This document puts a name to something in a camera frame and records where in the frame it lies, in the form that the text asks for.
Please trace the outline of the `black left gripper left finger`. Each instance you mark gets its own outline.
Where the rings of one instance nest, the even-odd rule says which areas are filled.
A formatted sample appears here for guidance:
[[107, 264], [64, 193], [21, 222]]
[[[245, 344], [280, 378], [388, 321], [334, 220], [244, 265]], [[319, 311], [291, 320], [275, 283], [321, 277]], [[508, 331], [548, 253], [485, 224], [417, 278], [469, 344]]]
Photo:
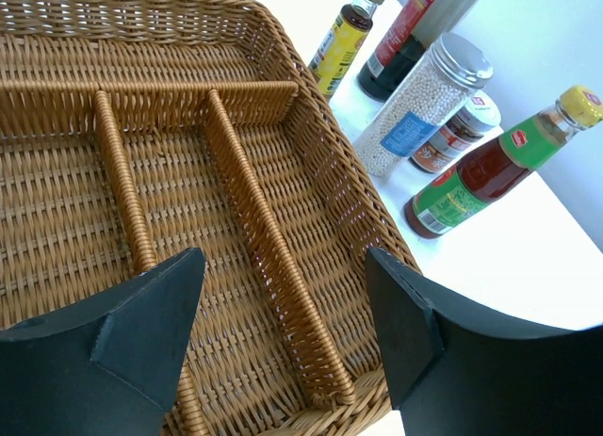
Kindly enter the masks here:
[[176, 399], [204, 265], [189, 248], [3, 330], [2, 434], [158, 434]]

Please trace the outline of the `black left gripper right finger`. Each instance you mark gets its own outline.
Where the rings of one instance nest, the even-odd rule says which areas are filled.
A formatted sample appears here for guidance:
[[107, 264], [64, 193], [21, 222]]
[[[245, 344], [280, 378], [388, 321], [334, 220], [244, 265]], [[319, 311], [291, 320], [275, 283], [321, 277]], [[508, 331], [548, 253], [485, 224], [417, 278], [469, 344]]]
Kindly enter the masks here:
[[365, 258], [386, 384], [409, 435], [598, 435], [602, 330], [530, 322]]

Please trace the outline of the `green label chili sauce bottle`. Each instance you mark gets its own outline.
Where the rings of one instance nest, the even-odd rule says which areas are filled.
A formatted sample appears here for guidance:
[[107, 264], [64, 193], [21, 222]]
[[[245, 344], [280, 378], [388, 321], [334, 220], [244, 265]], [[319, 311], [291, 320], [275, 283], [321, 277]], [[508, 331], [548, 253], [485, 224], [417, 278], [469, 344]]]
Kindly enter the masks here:
[[577, 133], [602, 121], [602, 99], [573, 86], [556, 102], [464, 155], [403, 207], [418, 235], [433, 239], [498, 201]]

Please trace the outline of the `silver lid white pepper jar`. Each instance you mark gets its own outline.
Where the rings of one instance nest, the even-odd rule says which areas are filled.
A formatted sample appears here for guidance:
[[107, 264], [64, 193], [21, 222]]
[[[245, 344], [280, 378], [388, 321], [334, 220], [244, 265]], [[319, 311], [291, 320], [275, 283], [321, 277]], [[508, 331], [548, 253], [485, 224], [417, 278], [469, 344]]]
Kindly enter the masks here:
[[367, 172], [387, 177], [492, 78], [484, 52], [444, 33], [401, 81], [353, 143]]

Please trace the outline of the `tall dark soy sauce bottle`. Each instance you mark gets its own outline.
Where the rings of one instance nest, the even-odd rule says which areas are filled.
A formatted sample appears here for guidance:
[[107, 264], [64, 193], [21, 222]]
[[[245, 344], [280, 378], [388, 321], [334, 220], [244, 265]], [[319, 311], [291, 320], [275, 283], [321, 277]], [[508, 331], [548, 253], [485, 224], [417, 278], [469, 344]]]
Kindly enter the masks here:
[[479, 0], [407, 0], [357, 75], [361, 89], [384, 102], [430, 45]]

